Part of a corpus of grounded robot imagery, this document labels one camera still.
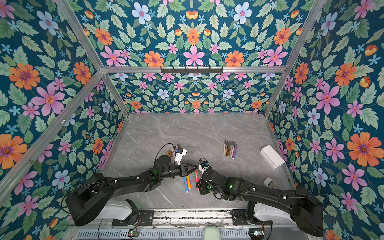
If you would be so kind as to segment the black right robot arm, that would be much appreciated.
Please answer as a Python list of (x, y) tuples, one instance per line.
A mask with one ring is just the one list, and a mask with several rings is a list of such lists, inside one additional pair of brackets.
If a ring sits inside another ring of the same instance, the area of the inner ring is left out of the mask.
[(218, 200), (246, 201), (274, 207), (289, 214), (297, 227), (312, 236), (323, 237), (323, 204), (303, 187), (279, 190), (219, 174), (207, 161), (199, 164), (202, 178), (196, 184), (201, 195), (213, 193)]

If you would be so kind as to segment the orange highlighter pen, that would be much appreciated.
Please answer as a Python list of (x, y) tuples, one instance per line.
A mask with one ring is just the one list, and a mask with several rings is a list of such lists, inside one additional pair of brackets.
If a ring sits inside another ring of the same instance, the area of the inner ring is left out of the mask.
[(190, 176), (187, 176), (187, 187), (188, 187), (188, 189), (192, 188)]

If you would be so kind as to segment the blue highlighter pen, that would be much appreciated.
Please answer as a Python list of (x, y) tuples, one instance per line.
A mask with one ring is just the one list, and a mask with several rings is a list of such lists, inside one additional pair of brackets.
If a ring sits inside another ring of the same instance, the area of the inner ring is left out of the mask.
[(183, 179), (184, 179), (185, 191), (186, 191), (186, 193), (188, 193), (189, 192), (189, 186), (188, 186), (187, 177), (183, 177)]

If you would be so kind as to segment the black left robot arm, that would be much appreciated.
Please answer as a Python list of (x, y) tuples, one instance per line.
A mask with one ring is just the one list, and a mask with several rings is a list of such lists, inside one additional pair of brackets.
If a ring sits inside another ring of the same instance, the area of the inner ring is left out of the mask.
[(186, 177), (198, 169), (197, 165), (174, 165), (171, 158), (162, 155), (147, 171), (130, 177), (105, 177), (97, 173), (66, 197), (66, 204), (75, 226), (84, 226), (97, 218), (107, 202), (121, 195), (146, 193), (161, 185), (166, 178)]

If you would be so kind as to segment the purple highlighter pen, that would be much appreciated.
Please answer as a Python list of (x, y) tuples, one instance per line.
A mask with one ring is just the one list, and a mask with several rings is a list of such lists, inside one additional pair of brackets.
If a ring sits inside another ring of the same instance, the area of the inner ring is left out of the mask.
[(232, 159), (233, 159), (233, 160), (236, 158), (237, 148), (238, 148), (238, 145), (235, 144), (235, 146), (234, 146), (234, 150), (233, 150), (233, 153), (232, 153)]

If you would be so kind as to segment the red highlighter pen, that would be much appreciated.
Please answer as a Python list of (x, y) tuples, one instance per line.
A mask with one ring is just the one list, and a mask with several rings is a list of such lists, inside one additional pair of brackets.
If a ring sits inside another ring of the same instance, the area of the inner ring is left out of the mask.
[(200, 189), (199, 189), (199, 174), (198, 174), (198, 171), (197, 170), (195, 170), (194, 171), (194, 175), (195, 175), (195, 181), (196, 181), (196, 188), (197, 188), (197, 190), (199, 191)]

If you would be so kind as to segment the brown pen body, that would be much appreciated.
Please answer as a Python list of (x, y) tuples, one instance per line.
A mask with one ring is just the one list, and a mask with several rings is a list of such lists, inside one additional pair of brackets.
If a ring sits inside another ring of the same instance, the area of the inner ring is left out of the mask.
[(228, 149), (229, 149), (228, 143), (229, 143), (229, 141), (226, 141), (225, 156), (228, 155)]

